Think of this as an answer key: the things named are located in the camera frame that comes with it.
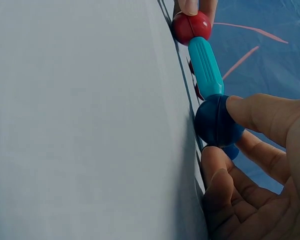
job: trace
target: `skin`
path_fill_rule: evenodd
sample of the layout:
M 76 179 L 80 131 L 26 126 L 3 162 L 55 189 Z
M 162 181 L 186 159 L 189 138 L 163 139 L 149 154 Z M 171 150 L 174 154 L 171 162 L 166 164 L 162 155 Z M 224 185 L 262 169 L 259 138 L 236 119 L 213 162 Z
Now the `skin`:
M 226 102 L 231 117 L 263 133 L 282 151 L 245 131 L 243 154 L 283 185 L 281 194 L 259 187 L 217 147 L 201 155 L 207 190 L 204 213 L 212 240 L 300 239 L 300 100 L 266 94 Z
M 198 10 L 207 15 L 211 24 L 215 21 L 218 0 L 174 0 L 173 15 L 183 12 L 186 15 L 197 15 Z

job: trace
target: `ridged plastic grip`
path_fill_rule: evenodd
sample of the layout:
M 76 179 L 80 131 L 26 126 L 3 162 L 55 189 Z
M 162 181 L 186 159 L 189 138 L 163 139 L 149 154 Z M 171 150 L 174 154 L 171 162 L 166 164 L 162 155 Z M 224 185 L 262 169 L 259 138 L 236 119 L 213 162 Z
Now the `ridged plastic grip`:
M 210 43 L 203 37 L 195 37 L 189 42 L 188 51 L 202 97 L 223 95 L 224 81 Z

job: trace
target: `white wall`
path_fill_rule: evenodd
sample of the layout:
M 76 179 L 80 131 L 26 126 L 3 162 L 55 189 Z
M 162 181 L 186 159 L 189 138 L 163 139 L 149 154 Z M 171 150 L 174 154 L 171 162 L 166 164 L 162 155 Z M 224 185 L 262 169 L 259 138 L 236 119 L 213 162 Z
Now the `white wall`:
M 157 1 L 0 0 L 0 240 L 203 239 L 191 111 Z

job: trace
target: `red sphere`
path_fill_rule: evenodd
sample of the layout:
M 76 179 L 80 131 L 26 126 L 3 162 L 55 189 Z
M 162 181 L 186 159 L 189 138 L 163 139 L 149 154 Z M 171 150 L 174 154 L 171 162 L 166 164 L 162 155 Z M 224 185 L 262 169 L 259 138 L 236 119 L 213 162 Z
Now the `red sphere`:
M 195 94 L 198 98 L 200 98 L 202 101 L 204 100 L 204 98 L 201 96 L 201 93 L 200 93 L 200 90 L 199 90 L 199 87 L 198 87 L 198 84 L 195 84 L 195 87 L 194 87 L 194 90 L 195 90 Z
M 195 37 L 203 37 L 208 40 L 211 35 L 211 23 L 201 11 L 198 11 L 195 16 L 188 16 L 180 12 L 173 18 L 172 30 L 176 40 L 188 46 L 190 40 Z

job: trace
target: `blue fabric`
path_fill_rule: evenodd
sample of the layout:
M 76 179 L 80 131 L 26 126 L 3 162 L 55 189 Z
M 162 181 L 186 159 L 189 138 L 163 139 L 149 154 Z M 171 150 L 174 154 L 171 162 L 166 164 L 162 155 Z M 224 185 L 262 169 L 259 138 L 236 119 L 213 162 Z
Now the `blue fabric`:
M 222 76 L 259 46 L 224 80 L 224 94 L 248 97 L 265 93 L 300 99 L 300 0 L 219 0 L 215 22 L 262 29 L 288 42 L 278 42 L 250 29 L 215 24 L 209 42 Z M 257 136 L 279 147 L 262 134 Z M 282 190 L 241 153 L 234 162 L 261 187 L 276 193 Z

